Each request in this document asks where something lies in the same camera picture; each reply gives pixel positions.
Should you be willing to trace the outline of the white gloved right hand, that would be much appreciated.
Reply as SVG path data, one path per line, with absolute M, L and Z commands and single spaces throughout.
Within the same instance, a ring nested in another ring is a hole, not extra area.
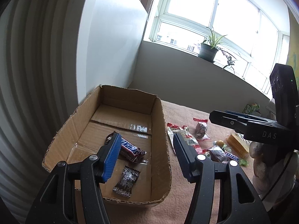
M 252 142 L 253 186 L 269 215 L 277 219 L 298 210 L 298 152 Z

